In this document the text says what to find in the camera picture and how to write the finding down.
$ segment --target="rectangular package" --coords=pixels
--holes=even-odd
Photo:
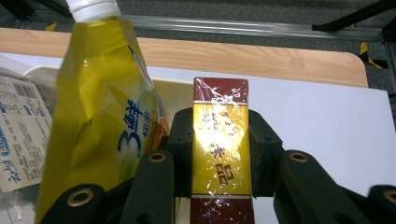
[[[191,223],[254,223],[248,81],[194,80]]]

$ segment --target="yellow and black tape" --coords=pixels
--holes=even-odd
[[[58,23],[56,23],[56,22],[52,22],[52,23],[48,24],[46,27],[46,31],[50,31],[50,32],[54,31],[56,28],[56,25],[58,25]]]
[[[386,60],[371,59],[368,54],[369,47],[366,42],[361,41],[361,50],[359,51],[359,58],[364,63],[370,64],[376,68],[388,68],[388,62]]]

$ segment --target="bolt hole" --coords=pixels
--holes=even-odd
[[[148,157],[148,160],[152,162],[163,161],[165,160],[165,155],[163,155],[162,153],[154,153]]]
[[[391,203],[396,204],[396,190],[392,190],[392,189],[385,190],[384,197]]]
[[[334,214],[334,219],[340,224],[354,224],[352,218],[342,213]]]
[[[67,204],[71,207],[79,207],[88,203],[92,198],[93,191],[91,189],[80,189],[69,196]]]
[[[152,224],[155,221],[155,215],[152,212],[145,212],[140,214],[137,219],[136,222],[138,224]]]
[[[299,153],[299,152],[291,153],[289,155],[289,157],[292,160],[298,161],[298,162],[306,162],[306,161],[308,161],[308,158],[303,153]]]

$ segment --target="plastic package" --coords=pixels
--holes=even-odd
[[[248,81],[194,80],[191,224],[254,223]]]
[[[0,68],[0,223],[34,223],[53,89]]]
[[[58,104],[37,223],[62,193],[76,185],[96,184],[109,190],[133,177],[140,157],[158,147],[168,126],[134,28],[116,17],[117,3],[68,3],[81,22],[74,26],[57,77]]]

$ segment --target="product label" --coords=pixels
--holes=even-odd
[[[34,84],[0,77],[0,188],[41,182],[52,119]]]

